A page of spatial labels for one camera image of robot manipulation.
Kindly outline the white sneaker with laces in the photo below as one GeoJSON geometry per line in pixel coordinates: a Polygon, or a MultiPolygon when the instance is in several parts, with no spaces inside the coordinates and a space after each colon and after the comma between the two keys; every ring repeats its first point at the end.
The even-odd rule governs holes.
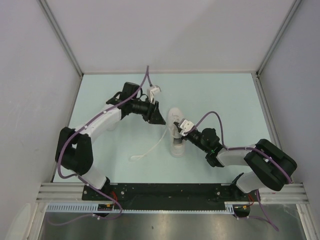
{"type": "Polygon", "coordinates": [[[167,121],[166,121],[166,129],[163,132],[159,141],[152,146],[146,153],[140,155],[133,155],[129,158],[130,162],[138,161],[144,157],[146,157],[149,153],[151,153],[165,138],[166,134],[169,134],[169,143],[170,143],[170,153],[173,157],[180,158],[185,153],[185,141],[182,139],[182,136],[178,132],[178,128],[174,123],[179,123],[184,118],[182,111],[173,107],[168,111],[167,121]]]}

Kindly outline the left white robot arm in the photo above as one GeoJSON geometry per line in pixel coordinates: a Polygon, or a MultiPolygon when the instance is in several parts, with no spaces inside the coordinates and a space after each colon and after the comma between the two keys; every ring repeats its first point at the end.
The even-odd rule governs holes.
{"type": "Polygon", "coordinates": [[[166,121],[159,110],[155,95],[161,89],[152,85],[147,89],[146,99],[140,85],[126,82],[122,91],[110,98],[101,112],[84,126],[64,127],[58,138],[55,161],[72,176],[79,176],[88,185],[93,186],[93,194],[100,200],[110,196],[110,180],[94,166],[93,143],[105,131],[116,127],[119,121],[129,114],[137,114],[153,125],[165,125],[166,121]]]}

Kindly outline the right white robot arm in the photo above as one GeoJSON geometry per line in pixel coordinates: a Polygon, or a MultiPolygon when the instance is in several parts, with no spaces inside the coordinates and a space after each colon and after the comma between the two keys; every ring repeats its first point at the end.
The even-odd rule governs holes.
{"type": "Polygon", "coordinates": [[[206,153],[205,159],[211,167],[247,166],[251,172],[239,174],[230,188],[231,196],[242,201],[251,191],[267,187],[279,192],[292,182],[291,176],[297,163],[267,139],[246,147],[224,146],[214,128],[201,132],[186,119],[173,123],[182,140],[187,140],[206,153]]]}

